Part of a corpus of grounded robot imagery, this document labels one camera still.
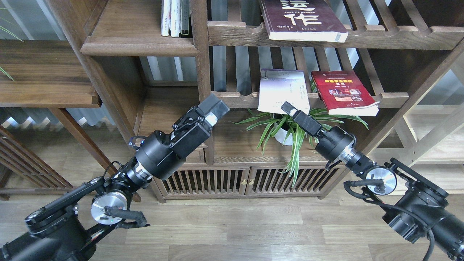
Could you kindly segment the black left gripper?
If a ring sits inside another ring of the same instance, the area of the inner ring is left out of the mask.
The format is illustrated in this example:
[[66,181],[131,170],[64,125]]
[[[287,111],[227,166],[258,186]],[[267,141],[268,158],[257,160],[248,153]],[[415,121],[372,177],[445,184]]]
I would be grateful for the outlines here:
[[230,111],[227,104],[210,94],[198,106],[192,107],[174,125],[169,134],[154,131],[135,154],[135,172],[141,179],[156,177],[167,180],[188,155],[206,141],[212,127]]

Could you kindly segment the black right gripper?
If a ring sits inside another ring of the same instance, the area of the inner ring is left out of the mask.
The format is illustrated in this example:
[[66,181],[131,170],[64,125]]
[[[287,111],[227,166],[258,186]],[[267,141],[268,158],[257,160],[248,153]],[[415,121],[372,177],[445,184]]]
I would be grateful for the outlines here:
[[289,102],[284,102],[281,110],[291,116],[306,133],[319,140],[315,150],[330,162],[348,163],[354,158],[355,139],[340,127],[334,126],[327,132],[313,117],[296,109]]

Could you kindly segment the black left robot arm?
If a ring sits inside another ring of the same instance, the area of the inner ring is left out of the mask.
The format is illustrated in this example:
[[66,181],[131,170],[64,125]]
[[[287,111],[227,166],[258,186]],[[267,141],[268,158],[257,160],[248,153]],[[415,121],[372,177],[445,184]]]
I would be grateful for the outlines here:
[[229,110],[211,94],[177,120],[171,133],[141,136],[139,146],[130,141],[136,153],[116,174],[85,182],[28,215],[28,232],[2,246],[1,260],[87,261],[113,230],[149,226],[142,212],[130,210],[134,194],[153,178],[168,179]]

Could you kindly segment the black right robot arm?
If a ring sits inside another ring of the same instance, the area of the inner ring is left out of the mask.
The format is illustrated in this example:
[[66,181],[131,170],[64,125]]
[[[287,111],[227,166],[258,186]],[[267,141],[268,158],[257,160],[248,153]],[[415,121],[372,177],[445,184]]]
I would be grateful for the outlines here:
[[425,261],[436,245],[449,259],[463,260],[464,224],[446,210],[445,190],[395,158],[378,165],[355,150],[355,136],[338,126],[325,131],[317,120],[288,102],[281,109],[308,135],[319,140],[315,150],[328,160],[326,170],[343,162],[360,178],[344,182],[346,192],[385,210],[383,220],[405,240],[414,243],[427,237],[430,243]]

